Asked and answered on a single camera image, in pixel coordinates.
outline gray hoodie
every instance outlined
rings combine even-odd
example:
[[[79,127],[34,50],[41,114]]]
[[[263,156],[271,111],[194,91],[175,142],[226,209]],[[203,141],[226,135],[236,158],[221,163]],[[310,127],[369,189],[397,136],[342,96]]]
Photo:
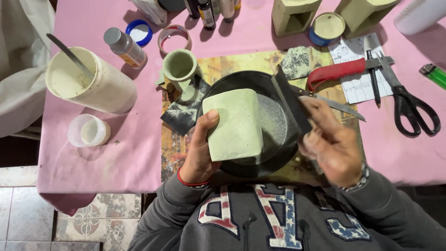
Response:
[[[345,192],[309,185],[191,188],[173,175],[143,214],[129,251],[446,250],[446,230],[370,169]]]

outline blue bottle cap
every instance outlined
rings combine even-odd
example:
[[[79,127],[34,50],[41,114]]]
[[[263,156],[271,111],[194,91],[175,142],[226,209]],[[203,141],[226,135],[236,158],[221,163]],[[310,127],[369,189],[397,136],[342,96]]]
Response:
[[[148,44],[153,36],[149,24],[142,19],[136,19],[130,22],[125,29],[125,33],[130,35],[139,46]]]

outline red-handled knife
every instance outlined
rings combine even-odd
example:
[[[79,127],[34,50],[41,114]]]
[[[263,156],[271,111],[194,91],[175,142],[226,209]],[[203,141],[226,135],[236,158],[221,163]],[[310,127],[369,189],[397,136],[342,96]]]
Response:
[[[385,57],[385,60],[390,63],[394,63],[392,57]],[[312,71],[307,79],[307,88],[311,92],[324,83],[327,80],[336,80],[345,76],[353,75],[356,73],[363,73],[366,69],[376,68],[381,66],[378,59],[365,60],[364,58],[349,61],[345,63],[338,63],[330,66],[324,66]]]

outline packing tape roll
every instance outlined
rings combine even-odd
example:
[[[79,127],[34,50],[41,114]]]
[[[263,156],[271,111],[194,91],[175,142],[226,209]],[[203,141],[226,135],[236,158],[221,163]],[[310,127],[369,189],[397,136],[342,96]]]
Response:
[[[180,35],[187,38],[187,44],[183,49],[192,49],[192,40],[190,39],[189,32],[186,30],[186,28],[181,25],[169,25],[161,31],[158,37],[158,47],[164,55],[167,55],[167,52],[164,51],[164,42],[169,39],[170,36],[174,35]]]

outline red knife handle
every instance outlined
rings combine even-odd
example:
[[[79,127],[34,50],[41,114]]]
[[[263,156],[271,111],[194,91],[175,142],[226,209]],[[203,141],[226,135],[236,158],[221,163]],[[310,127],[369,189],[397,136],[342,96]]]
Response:
[[[312,71],[307,79],[307,87],[313,92],[314,89],[327,80],[336,80],[355,73],[363,73],[365,71],[365,59],[338,63],[330,66],[324,66]]]

